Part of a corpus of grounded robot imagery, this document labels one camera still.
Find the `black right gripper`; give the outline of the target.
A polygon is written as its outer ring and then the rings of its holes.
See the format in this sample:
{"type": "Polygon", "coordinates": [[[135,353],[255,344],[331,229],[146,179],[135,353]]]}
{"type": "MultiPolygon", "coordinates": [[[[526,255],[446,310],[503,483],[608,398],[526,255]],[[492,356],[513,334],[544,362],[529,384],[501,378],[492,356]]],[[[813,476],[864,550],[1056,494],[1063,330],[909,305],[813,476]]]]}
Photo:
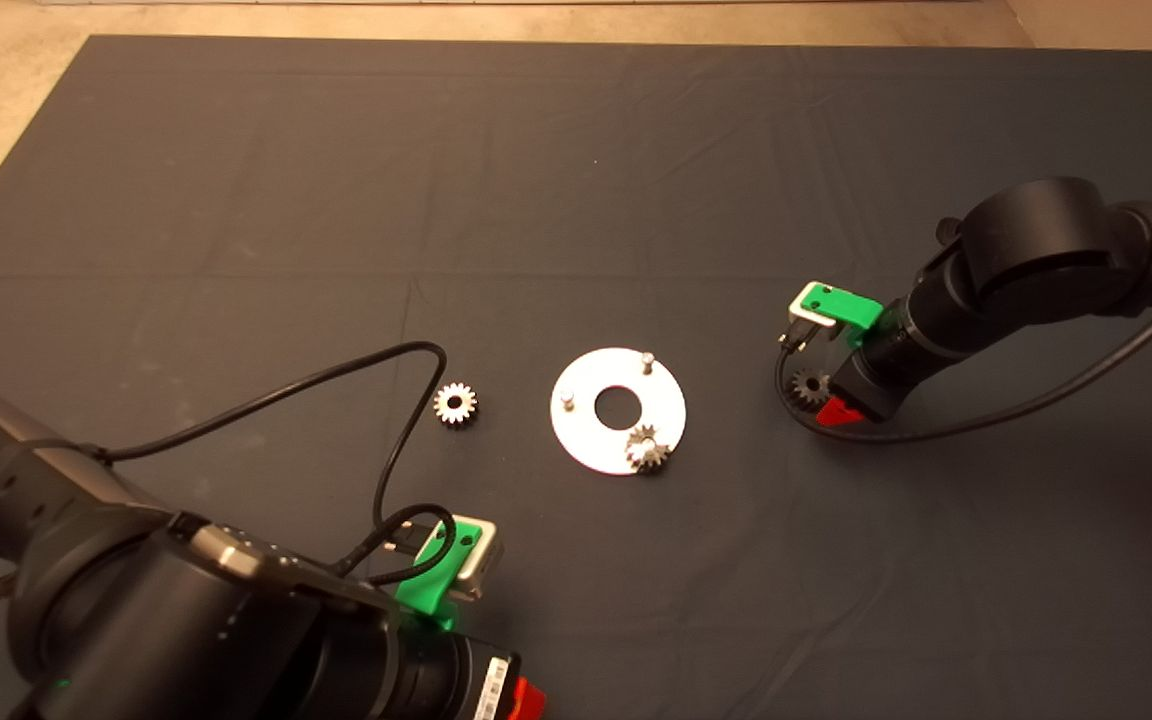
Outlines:
{"type": "Polygon", "coordinates": [[[922,347],[908,331],[867,338],[831,376],[833,395],[814,414],[819,427],[890,420],[922,382],[922,347]]]}

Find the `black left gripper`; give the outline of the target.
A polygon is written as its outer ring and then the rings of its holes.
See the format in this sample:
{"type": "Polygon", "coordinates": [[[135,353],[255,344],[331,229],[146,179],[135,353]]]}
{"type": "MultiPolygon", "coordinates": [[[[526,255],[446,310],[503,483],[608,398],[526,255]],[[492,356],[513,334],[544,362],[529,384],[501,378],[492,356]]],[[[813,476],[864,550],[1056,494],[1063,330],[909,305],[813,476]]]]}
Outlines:
{"type": "Polygon", "coordinates": [[[457,632],[399,638],[396,719],[541,719],[547,694],[521,679],[518,653],[457,632]]]}

